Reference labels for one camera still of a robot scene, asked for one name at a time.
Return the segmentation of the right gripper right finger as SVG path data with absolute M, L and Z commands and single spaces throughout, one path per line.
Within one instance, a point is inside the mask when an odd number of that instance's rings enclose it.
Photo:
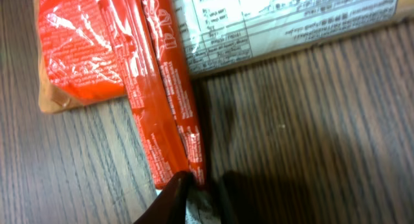
M 216 202 L 221 223 L 239 224 L 235 176 L 235 172 L 227 172 L 213 181 L 213 200 Z

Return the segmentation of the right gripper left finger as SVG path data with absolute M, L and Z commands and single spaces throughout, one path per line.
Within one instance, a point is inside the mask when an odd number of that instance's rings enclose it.
M 186 200 L 193 175 L 176 173 L 134 224 L 185 224 Z

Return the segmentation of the thin red snack stick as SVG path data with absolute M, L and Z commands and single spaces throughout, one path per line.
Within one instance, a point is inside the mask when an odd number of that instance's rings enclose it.
M 116 55 L 153 182 L 164 188 L 178 172 L 206 184 L 197 117 L 179 119 L 162 80 L 140 0 L 97 0 Z

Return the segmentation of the red cracker sleeve package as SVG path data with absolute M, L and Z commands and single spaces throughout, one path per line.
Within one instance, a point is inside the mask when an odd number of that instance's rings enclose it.
M 124 95 L 104 0 L 34 0 L 38 105 L 57 113 Z M 184 49 L 194 77 L 413 16 L 413 0 L 142 0 L 159 52 Z

